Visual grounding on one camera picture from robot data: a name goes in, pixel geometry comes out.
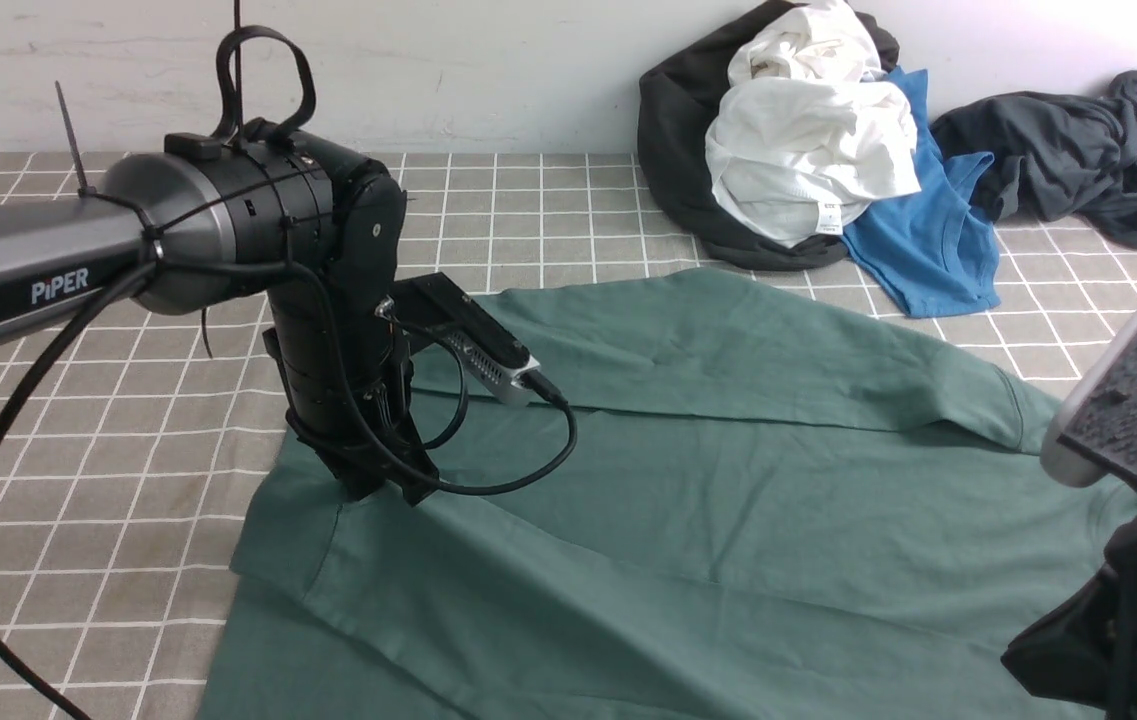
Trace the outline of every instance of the white wall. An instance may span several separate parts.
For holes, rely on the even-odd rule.
[[[315,65],[313,131],[385,150],[628,151],[636,82],[752,0],[244,0],[244,22]],[[932,73],[933,114],[1035,88],[1080,92],[1137,67],[1124,0],[857,0]],[[80,142],[151,149],[210,131],[211,56],[230,1],[0,0],[0,150],[64,144],[53,78]],[[249,115],[297,97],[283,45],[249,44]]]

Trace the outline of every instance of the strap loop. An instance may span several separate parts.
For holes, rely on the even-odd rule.
[[[236,101],[236,89],[234,80],[230,76],[230,58],[239,50],[239,47],[254,38],[271,38],[288,45],[293,51],[297,59],[297,76],[302,82],[302,104],[300,104],[288,119],[279,123],[274,132],[266,138],[271,144],[290,146],[289,138],[315,115],[315,77],[312,75],[312,64],[306,59],[302,49],[293,41],[288,40],[273,28],[265,26],[243,26],[229,33],[217,45],[217,86],[221,90],[221,122],[217,129],[211,132],[211,136],[226,141],[236,131],[243,127],[242,105]]]

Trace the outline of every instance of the clothing tag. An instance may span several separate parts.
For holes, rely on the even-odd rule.
[[[843,207],[838,202],[816,204],[816,234],[843,234]]]

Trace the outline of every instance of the cable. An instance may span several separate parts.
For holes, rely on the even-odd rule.
[[[466,421],[466,413],[468,407],[471,407],[471,389],[468,389],[468,384],[466,383],[466,363],[462,359],[462,355],[457,351],[457,348],[453,347],[453,344],[445,341],[443,338],[431,331],[431,329],[405,323],[402,320],[396,318],[395,315],[390,315],[390,322],[402,328],[405,332],[421,336],[437,346],[443,347],[453,356],[454,363],[457,363],[457,409],[453,412],[453,421],[449,421],[448,427],[437,435],[435,439],[421,445],[422,450],[437,450],[437,448],[443,447],[446,442],[450,441],[457,435],[457,430],[462,429],[462,423]]]
[[[306,265],[298,264],[285,264],[285,263],[258,263],[252,265],[235,265],[229,263],[186,263],[186,260],[163,260],[161,266],[171,266],[171,268],[186,270],[186,272],[192,273],[204,273],[210,275],[226,275],[226,278],[262,278],[262,275],[292,275],[292,278],[300,278],[304,281],[312,283],[315,288],[315,292],[318,296],[319,311],[324,315],[324,323],[330,326],[337,326],[337,315],[332,311],[332,301],[329,299],[327,289],[324,287],[324,281],[315,274],[315,270],[307,268]],[[339,342],[327,344],[331,348],[332,356],[334,356],[335,364],[339,369],[345,367],[345,359],[341,357],[341,346]],[[389,447],[385,447],[384,442],[381,442],[381,438],[377,437],[375,430],[368,425],[368,421],[359,413],[359,406],[354,400],[354,390],[350,389],[350,382],[345,373],[335,373],[338,379],[338,387],[341,391],[341,398],[347,402],[350,407],[350,415],[354,415],[354,424],[359,429],[359,433],[367,439],[373,447],[382,456],[385,457],[385,462],[389,462],[395,470],[400,471],[412,480],[422,483],[423,486],[435,489],[440,493],[453,493],[453,495],[464,495],[471,497],[491,497],[496,495],[505,495],[506,493],[514,493],[517,489],[526,488],[531,483],[537,482],[541,478],[546,478],[563,465],[564,460],[572,455],[572,452],[576,449],[576,415],[573,414],[572,406],[568,405],[567,398],[559,392],[559,388],[556,388],[554,383],[550,383],[549,379],[546,379],[537,370],[523,375],[524,383],[528,388],[531,388],[533,392],[537,392],[542,400],[548,402],[551,406],[556,407],[561,413],[563,413],[564,419],[568,423],[568,440],[564,442],[563,450],[559,450],[558,455],[555,455],[553,460],[546,462],[540,469],[533,470],[532,473],[526,474],[517,480],[511,480],[508,483],[500,483],[496,486],[458,486],[455,483],[446,482],[439,478],[432,478],[421,470],[408,465],[407,462],[400,460],[395,452],[391,452]]]
[[[74,318],[70,318],[70,322],[66,323],[66,328],[63,328],[63,331],[57,333],[57,337],[53,338],[50,345],[39,354],[34,364],[30,365],[27,372],[20,378],[19,383],[16,384],[9,400],[5,403],[5,408],[0,409],[0,445],[13,428],[14,421],[20,414],[20,407],[27,404],[30,396],[33,395],[39,383],[43,381],[44,375],[48,374],[48,370],[51,370],[57,359],[68,350],[75,338],[78,338],[78,334],[83,333],[84,328],[88,328],[88,324],[92,323],[97,318],[97,315],[100,315],[108,305],[123,299],[130,291],[134,290],[134,287],[140,281],[144,281],[153,272],[155,263],[138,265],[136,268],[130,270],[128,273],[121,275],[115,282],[102,288],[102,291],[94,295],[91,301],[80,307]],[[83,710],[75,706],[74,702],[70,702],[68,697],[57,692],[52,685],[36,675],[36,671],[30,669],[25,662],[20,661],[20,657],[16,656],[16,653],[5,644],[5,639],[2,638],[0,638],[0,660],[10,667],[30,687],[50,700],[52,705],[60,707],[66,715],[73,717],[74,720],[92,720]]]

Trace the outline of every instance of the green cloth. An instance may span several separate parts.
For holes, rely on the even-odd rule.
[[[343,503],[289,438],[204,720],[1095,715],[999,664],[1137,511],[1115,480],[1039,470],[1053,398],[719,270],[482,303],[576,406],[576,454],[410,508]],[[455,382],[421,356],[423,435]],[[482,400],[432,456],[496,483],[563,439],[558,411]]]

